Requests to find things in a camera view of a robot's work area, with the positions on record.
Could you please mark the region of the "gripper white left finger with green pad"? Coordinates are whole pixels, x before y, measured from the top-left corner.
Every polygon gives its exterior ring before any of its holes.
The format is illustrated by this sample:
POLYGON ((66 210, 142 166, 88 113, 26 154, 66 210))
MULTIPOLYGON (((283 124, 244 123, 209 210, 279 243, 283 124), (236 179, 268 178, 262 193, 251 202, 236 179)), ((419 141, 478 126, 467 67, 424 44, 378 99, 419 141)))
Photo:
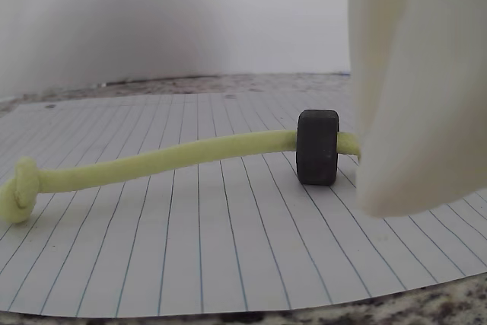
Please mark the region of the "gripper white left finger with green pad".
POLYGON ((348 0, 349 53, 359 142, 373 124, 406 0, 348 0))

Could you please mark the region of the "gripper white right finger with green pad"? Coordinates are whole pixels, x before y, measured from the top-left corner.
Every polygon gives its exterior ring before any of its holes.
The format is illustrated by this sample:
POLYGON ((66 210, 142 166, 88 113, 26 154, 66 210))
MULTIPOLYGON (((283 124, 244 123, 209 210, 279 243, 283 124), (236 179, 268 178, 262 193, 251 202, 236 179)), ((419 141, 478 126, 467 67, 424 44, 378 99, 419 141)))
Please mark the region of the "gripper white right finger with green pad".
POLYGON ((378 218, 485 187, 486 0, 406 0, 360 149, 357 203, 378 218))

